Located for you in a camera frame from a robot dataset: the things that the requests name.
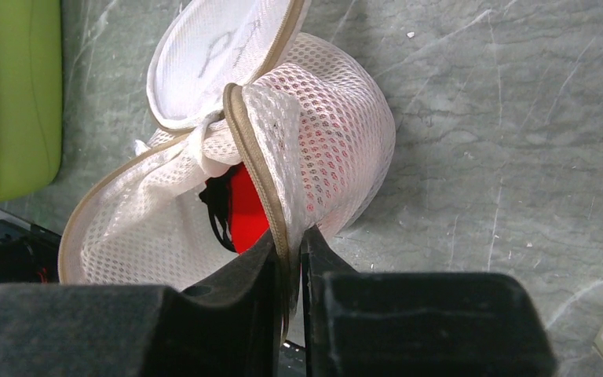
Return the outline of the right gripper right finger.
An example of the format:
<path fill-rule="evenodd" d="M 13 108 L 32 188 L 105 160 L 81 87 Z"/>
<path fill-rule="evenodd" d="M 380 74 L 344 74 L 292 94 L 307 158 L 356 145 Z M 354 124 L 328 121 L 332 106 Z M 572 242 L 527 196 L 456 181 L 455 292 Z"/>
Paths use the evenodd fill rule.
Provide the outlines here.
<path fill-rule="evenodd" d="M 359 273 L 318 228 L 300 246 L 310 376 L 552 376 L 532 299 L 501 273 Z"/>

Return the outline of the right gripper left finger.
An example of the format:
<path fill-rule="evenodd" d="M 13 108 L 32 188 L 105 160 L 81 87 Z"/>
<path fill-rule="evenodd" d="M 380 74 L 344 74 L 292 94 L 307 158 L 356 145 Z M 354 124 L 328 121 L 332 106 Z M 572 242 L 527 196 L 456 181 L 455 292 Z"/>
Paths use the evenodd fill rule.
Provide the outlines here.
<path fill-rule="evenodd" d="M 274 376 L 272 234 L 184 290 L 0 284 L 0 376 Z"/>

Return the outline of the beige mesh laundry bag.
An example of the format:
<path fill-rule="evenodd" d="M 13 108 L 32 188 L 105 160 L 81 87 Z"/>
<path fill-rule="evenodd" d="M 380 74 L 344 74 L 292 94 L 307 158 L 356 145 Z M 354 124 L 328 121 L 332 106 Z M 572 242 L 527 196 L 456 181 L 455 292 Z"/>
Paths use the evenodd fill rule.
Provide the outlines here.
<path fill-rule="evenodd" d="M 332 237 L 381 187 L 396 127 L 377 83 L 350 55 L 302 31 L 307 1 L 192 1 L 166 29 L 146 94 L 157 130 L 72 213 L 64 284 L 184 289 L 237 256 L 199 199 L 244 164 L 286 266 L 302 233 Z"/>

